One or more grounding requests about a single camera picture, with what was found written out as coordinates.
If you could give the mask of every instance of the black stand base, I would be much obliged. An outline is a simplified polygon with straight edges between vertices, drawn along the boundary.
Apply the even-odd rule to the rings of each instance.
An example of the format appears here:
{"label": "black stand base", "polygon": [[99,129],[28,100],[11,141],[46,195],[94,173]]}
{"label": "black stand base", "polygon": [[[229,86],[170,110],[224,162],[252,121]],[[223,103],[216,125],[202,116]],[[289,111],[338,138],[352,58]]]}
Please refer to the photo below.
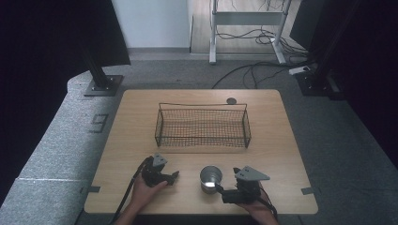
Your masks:
{"label": "black stand base", "polygon": [[117,89],[123,81],[122,75],[106,75],[108,85],[106,87],[96,86],[94,80],[85,90],[85,97],[113,97],[116,95]]}
{"label": "black stand base", "polygon": [[337,86],[331,74],[327,76],[327,81],[323,85],[314,85],[315,76],[313,73],[296,74],[296,80],[303,96],[329,97],[331,100],[344,100],[343,92]]}

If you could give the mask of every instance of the hand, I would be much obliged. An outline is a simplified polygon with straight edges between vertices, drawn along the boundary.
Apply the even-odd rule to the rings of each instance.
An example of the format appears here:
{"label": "hand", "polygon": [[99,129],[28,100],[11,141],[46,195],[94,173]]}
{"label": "hand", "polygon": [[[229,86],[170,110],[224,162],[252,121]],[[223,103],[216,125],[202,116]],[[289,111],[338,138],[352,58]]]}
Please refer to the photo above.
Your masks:
{"label": "hand", "polygon": [[156,193],[167,186],[167,181],[158,183],[154,187],[148,187],[141,173],[134,181],[134,188],[131,193],[131,201],[116,221],[116,225],[131,225],[135,216],[149,204]]}
{"label": "hand", "polygon": [[[269,203],[269,197],[265,191],[261,190],[260,198]],[[273,216],[271,210],[259,201],[254,201],[250,204],[240,203],[237,205],[248,211],[252,218],[262,225],[278,225],[278,221]]]}

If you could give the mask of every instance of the black curtain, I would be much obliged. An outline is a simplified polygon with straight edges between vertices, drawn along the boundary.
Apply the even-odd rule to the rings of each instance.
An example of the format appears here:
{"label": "black curtain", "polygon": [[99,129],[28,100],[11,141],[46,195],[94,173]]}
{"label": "black curtain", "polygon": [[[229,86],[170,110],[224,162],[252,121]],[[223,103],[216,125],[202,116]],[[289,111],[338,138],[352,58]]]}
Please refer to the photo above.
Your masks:
{"label": "black curtain", "polygon": [[129,65],[111,0],[0,2],[0,203],[67,93],[88,67]]}

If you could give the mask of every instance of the power strip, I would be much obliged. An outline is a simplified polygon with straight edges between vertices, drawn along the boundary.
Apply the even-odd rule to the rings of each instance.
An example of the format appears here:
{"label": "power strip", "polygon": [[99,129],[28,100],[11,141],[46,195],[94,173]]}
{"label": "power strip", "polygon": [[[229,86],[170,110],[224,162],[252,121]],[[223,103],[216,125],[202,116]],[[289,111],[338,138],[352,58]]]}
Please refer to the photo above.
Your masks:
{"label": "power strip", "polygon": [[295,74],[298,74],[298,73],[308,72],[308,71],[310,71],[309,67],[297,67],[297,68],[289,69],[289,74],[290,75],[295,75]]}

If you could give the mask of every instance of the metal frame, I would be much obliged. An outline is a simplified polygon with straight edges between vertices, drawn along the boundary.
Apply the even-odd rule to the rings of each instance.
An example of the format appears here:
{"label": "metal frame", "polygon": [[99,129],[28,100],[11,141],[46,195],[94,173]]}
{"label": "metal frame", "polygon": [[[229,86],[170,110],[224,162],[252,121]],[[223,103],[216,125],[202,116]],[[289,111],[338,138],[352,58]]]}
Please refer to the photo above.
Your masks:
{"label": "metal frame", "polygon": [[216,64],[216,26],[217,25],[279,25],[279,30],[275,38],[271,39],[272,47],[280,64],[285,64],[281,35],[286,22],[287,14],[292,0],[287,0],[286,7],[281,12],[235,12],[235,11],[217,11],[217,1],[212,1],[211,10],[211,37],[209,62]]}

